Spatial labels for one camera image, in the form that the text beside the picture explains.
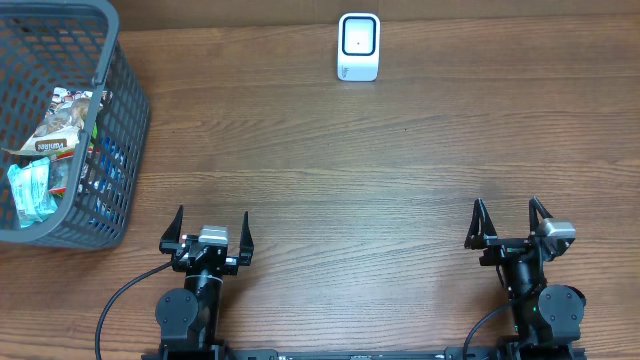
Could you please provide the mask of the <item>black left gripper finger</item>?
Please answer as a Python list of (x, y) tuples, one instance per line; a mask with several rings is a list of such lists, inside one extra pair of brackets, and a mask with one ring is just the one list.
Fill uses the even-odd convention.
[(239, 256), (237, 261), (238, 265), (250, 266), (252, 262), (253, 254), (254, 254), (254, 242), (253, 242), (253, 238), (252, 238), (250, 227), (249, 227), (249, 214), (248, 212), (245, 212), (243, 217), (242, 229), (241, 229)]
[(159, 250), (162, 254), (174, 254), (182, 248), (180, 243), (184, 206), (180, 205), (176, 215), (160, 238)]

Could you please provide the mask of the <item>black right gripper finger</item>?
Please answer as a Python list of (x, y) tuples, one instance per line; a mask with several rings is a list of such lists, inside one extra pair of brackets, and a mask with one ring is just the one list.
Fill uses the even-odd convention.
[(474, 201), (472, 219), (464, 242), (466, 249), (494, 246), (498, 235), (482, 198)]
[(549, 233), (549, 221), (553, 216), (536, 196), (529, 200), (528, 216), (531, 235), (547, 235)]

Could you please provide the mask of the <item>teal white snack packet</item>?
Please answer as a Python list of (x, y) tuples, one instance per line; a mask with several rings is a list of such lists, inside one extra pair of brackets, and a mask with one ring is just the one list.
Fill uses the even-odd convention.
[(20, 168), (9, 167), (8, 178), (21, 228), (44, 222), (57, 211), (54, 197), (49, 193), (50, 159), (41, 158)]

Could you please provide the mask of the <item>beige Pantree snack bag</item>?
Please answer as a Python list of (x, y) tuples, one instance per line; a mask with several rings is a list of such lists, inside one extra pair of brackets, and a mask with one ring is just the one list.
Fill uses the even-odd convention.
[(17, 156), (51, 156), (75, 149), (79, 132), (88, 119), (92, 91), (55, 87), (51, 104), (32, 135), (18, 150), (6, 149)]

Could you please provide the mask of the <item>blue Oreo cookie pack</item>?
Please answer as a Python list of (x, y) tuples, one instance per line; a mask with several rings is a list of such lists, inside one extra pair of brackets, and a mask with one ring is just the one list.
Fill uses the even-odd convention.
[(120, 211), (115, 206), (120, 206), (123, 200), (121, 187), (125, 183), (127, 156), (109, 136), (101, 138), (100, 144), (105, 153), (99, 157), (98, 165), (105, 174), (98, 175), (91, 181), (93, 188), (101, 194), (101, 198), (95, 200), (94, 206), (94, 211), (99, 218), (90, 218), (89, 224), (97, 230), (113, 234), (115, 232), (113, 225), (117, 224), (121, 218)]

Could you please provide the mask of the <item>green clear candy bag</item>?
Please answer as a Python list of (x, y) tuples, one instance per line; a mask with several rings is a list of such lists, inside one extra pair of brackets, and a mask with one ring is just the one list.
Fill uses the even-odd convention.
[[(87, 149), (87, 158), (89, 158), (94, 152), (94, 143), (93, 140), (97, 140), (98, 137), (98, 125), (95, 124), (92, 130), (91, 140)], [(71, 166), (74, 157), (74, 150), (59, 153), (57, 155), (50, 157), (50, 166), (49, 166), (49, 193), (62, 197), (67, 189), (67, 184), (71, 175)], [(82, 193), (84, 191), (84, 185), (82, 184), (82, 179), (89, 179), (89, 166), (87, 164), (83, 164), (80, 172), (80, 182), (78, 185), (77, 193)]]

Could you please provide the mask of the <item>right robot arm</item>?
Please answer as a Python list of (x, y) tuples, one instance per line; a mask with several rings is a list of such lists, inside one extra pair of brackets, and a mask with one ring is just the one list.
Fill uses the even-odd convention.
[[(528, 205), (529, 233), (524, 238), (501, 238), (484, 201), (474, 202), (464, 247), (481, 250), (479, 264), (496, 270), (508, 301), (481, 318), (461, 348), (462, 359), (584, 359), (573, 343), (581, 338), (586, 296), (569, 285), (550, 285), (544, 265), (564, 255), (576, 240), (576, 228), (555, 218), (533, 197)], [(486, 350), (473, 350), (471, 342), (489, 320), (512, 312), (515, 333), (498, 339)]]

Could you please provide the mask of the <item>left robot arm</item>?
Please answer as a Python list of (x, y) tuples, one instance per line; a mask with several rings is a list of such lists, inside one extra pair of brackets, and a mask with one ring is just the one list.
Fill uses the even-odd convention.
[(226, 276), (235, 276), (249, 266), (254, 243), (249, 217), (243, 217), (239, 254), (228, 254), (225, 227), (204, 226), (197, 234), (183, 234), (184, 208), (180, 207), (159, 242), (159, 250), (171, 256), (171, 269), (185, 275), (184, 285), (158, 300), (155, 317), (161, 340), (147, 359), (212, 359), (236, 357), (227, 341), (216, 337), (222, 286)]

